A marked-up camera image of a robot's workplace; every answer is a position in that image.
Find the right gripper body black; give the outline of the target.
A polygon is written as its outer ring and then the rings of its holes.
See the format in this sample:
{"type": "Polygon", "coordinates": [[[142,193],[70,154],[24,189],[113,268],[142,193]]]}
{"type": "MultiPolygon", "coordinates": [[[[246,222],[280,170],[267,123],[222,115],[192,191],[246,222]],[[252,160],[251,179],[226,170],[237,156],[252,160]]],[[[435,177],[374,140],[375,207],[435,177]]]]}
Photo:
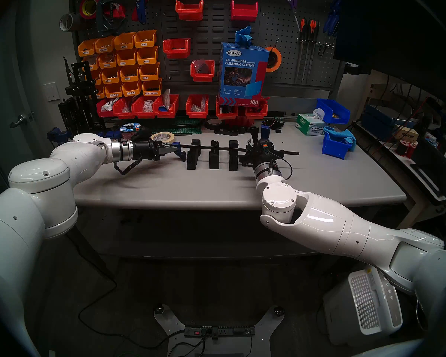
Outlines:
{"type": "Polygon", "coordinates": [[[282,150],[269,151],[264,150],[263,152],[258,152],[253,156],[253,170],[256,171],[257,167],[261,164],[269,165],[270,163],[276,169],[279,169],[277,160],[282,159],[282,150]]]}

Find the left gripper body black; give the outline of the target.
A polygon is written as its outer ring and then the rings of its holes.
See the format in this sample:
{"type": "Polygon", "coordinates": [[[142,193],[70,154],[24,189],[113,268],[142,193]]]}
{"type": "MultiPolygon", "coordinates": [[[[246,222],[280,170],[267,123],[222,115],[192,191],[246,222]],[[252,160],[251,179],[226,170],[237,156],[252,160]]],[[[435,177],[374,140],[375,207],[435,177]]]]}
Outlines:
{"type": "Polygon", "coordinates": [[[133,141],[133,160],[158,161],[158,141],[133,141]]]}

